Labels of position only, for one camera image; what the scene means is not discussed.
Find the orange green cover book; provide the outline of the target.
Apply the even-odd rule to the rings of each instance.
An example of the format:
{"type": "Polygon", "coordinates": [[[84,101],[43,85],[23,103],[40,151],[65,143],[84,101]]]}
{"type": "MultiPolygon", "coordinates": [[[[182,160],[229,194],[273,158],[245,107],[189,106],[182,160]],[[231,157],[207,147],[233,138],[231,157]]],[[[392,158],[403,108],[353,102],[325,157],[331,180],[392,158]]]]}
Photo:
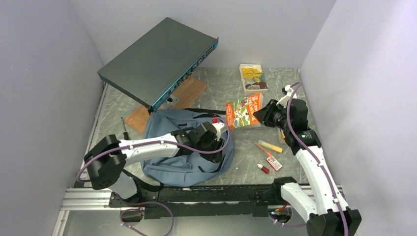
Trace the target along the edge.
{"type": "Polygon", "coordinates": [[[242,127],[258,127],[261,123],[254,113],[262,108],[263,94],[251,94],[235,101],[226,103],[226,123],[232,129],[242,127]]]}

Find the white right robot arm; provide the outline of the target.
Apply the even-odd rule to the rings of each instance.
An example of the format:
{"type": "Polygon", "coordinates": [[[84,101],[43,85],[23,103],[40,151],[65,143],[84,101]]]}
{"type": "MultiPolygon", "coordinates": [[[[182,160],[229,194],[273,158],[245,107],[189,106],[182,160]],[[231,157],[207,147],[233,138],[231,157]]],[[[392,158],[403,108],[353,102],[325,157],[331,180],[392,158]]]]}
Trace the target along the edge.
{"type": "Polygon", "coordinates": [[[264,126],[279,128],[285,143],[306,173],[313,198],[292,177],[276,178],[271,198],[277,204],[288,202],[304,219],[309,236],[353,236],[362,221],[338,190],[327,167],[318,135],[308,125],[306,102],[292,99],[287,105],[270,102],[254,117],[264,126]]]}

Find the yellow cover book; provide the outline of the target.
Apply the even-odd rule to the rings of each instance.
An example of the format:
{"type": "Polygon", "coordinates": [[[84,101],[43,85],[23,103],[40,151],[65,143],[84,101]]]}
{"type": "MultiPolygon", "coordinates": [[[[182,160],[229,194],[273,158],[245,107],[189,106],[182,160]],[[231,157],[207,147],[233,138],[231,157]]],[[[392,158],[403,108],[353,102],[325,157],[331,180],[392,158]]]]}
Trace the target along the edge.
{"type": "Polygon", "coordinates": [[[268,85],[260,64],[240,64],[239,71],[245,94],[268,92],[268,85]]]}

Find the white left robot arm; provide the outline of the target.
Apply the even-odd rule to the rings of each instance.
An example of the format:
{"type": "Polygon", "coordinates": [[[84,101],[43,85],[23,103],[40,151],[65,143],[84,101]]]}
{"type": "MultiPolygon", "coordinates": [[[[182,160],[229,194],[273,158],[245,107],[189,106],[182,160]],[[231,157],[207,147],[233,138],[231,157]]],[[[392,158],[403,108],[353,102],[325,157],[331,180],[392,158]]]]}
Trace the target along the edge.
{"type": "Polygon", "coordinates": [[[141,200],[141,185],[125,171],[126,166],[194,153],[214,161],[229,141],[221,137],[228,130],[225,123],[218,121],[204,122],[196,128],[175,130],[149,139],[118,140],[115,135],[109,135],[85,155],[80,172],[87,171],[88,181],[94,190],[108,188],[133,207],[141,200]]]}

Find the blue backpack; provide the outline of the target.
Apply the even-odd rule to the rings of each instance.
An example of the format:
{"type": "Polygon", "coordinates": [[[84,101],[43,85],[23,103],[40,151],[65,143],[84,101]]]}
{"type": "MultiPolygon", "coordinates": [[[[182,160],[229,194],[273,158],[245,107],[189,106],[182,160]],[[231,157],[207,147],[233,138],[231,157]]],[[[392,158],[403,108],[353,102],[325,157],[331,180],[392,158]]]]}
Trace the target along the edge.
{"type": "Polygon", "coordinates": [[[234,155],[225,111],[159,110],[147,121],[140,140],[121,140],[126,166],[167,186],[190,187],[225,173],[234,155]]]}

